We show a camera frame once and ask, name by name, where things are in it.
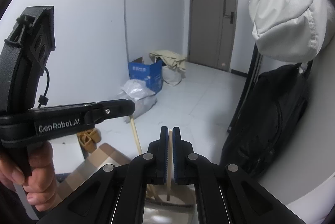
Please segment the white shoulder bag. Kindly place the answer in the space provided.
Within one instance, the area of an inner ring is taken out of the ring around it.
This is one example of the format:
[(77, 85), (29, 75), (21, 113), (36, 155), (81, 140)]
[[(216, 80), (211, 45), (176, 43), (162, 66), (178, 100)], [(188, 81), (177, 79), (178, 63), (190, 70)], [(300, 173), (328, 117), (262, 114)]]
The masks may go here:
[(289, 63), (307, 63), (334, 37), (329, 0), (249, 0), (252, 35), (259, 53)]

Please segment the person's left hand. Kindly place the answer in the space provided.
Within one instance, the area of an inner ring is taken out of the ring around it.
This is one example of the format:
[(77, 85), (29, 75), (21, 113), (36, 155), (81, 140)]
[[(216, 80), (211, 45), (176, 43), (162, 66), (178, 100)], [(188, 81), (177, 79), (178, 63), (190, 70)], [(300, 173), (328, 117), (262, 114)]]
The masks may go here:
[(49, 210), (56, 199), (57, 192), (52, 157), (52, 146), (46, 141), (42, 147), (33, 150), (30, 154), (28, 161), (32, 167), (32, 173), (25, 177), (22, 170), (1, 153), (1, 184), (10, 190), (14, 189), (14, 184), (23, 186), (30, 205), (39, 212)]

